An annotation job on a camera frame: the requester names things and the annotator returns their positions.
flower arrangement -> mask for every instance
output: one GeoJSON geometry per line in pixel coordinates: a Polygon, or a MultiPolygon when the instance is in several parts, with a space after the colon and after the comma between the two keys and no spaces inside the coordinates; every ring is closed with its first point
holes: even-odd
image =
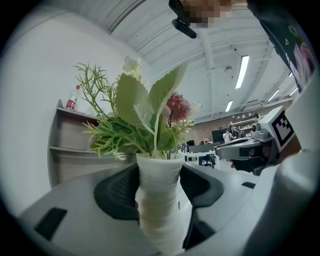
{"type": "Polygon", "coordinates": [[[110,83],[99,66],[75,66],[83,72],[77,79],[86,100],[95,110],[98,125],[86,124],[90,149],[101,154],[114,154],[123,160],[124,154],[142,154],[147,158],[170,159],[170,151],[188,141],[194,125],[188,120],[193,111],[190,103],[175,92],[188,64],[183,63],[146,90],[141,83],[140,61],[125,58],[122,73],[110,83]],[[99,101],[110,104],[111,112],[104,113],[99,101]]]}

white wall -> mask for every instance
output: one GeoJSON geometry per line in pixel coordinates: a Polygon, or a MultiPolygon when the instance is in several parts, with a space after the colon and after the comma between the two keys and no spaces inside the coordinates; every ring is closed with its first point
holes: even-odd
{"type": "MultiPolygon", "coordinates": [[[[75,14],[46,7],[25,19],[0,63],[0,184],[19,215],[50,190],[47,146],[58,99],[74,92],[77,62],[101,65],[114,81],[136,52],[75,14]]],[[[149,66],[145,63],[144,79],[149,66]]],[[[90,112],[84,100],[77,110],[90,112]]]]}

shelf unit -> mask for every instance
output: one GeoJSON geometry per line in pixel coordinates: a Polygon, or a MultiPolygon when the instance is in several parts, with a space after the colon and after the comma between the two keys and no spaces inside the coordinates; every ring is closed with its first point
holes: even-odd
{"type": "Polygon", "coordinates": [[[98,125],[94,116],[63,108],[59,99],[51,122],[47,160],[50,185],[53,188],[71,178],[86,175],[119,165],[135,162],[134,155],[117,160],[112,154],[101,155],[88,150],[93,141],[84,124],[98,125]]]}
{"type": "MultiPolygon", "coordinates": [[[[238,126],[240,127],[240,125],[243,125],[243,124],[248,124],[248,123],[253,123],[254,122],[254,119],[249,119],[249,120],[243,120],[243,121],[239,121],[239,122],[234,122],[234,123],[231,123],[230,125],[232,126],[238,126]]],[[[251,129],[251,126],[249,127],[242,127],[240,128],[241,131],[247,131],[247,130],[250,130],[251,129]]]]}

wooden shelf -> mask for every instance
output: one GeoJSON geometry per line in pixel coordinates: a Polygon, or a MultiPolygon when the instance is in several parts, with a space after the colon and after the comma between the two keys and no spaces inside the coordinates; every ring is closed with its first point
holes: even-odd
{"type": "Polygon", "coordinates": [[[250,122],[254,122],[254,119],[252,118],[252,119],[249,119],[249,120],[234,122],[234,123],[231,123],[230,125],[232,125],[232,126],[237,126],[237,125],[242,125],[242,124],[246,124],[246,123],[250,123],[250,122]]]}
{"type": "Polygon", "coordinates": [[[240,121],[240,122],[234,122],[234,123],[231,123],[230,125],[237,126],[237,125],[246,124],[246,123],[250,123],[250,122],[254,122],[254,120],[249,119],[249,120],[244,120],[244,121],[240,121]]]}
{"type": "MultiPolygon", "coordinates": [[[[85,150],[85,149],[76,149],[76,148],[66,148],[59,146],[49,146],[50,150],[53,151],[55,156],[61,158],[77,158],[77,159],[99,159],[97,152],[85,150]]],[[[113,154],[102,154],[101,159],[111,159],[115,158],[113,154]]]]}
{"type": "Polygon", "coordinates": [[[70,119],[76,119],[79,121],[89,121],[92,123],[96,123],[97,119],[89,114],[83,113],[83,112],[79,112],[79,111],[75,111],[75,110],[71,110],[71,109],[66,109],[63,107],[58,106],[57,111],[60,112],[60,114],[64,117],[70,118],[70,119]]]}
{"type": "Polygon", "coordinates": [[[241,131],[245,131],[245,130],[249,130],[249,129],[251,129],[252,127],[246,127],[246,128],[242,128],[242,129],[240,129],[241,131]]]}

white vase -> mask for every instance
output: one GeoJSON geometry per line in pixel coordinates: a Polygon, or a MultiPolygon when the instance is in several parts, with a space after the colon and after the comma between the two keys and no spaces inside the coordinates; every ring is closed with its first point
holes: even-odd
{"type": "Polygon", "coordinates": [[[139,223],[146,237],[165,255],[183,252],[183,218],[177,202],[177,181],[184,163],[137,155],[140,177],[139,223]]]}

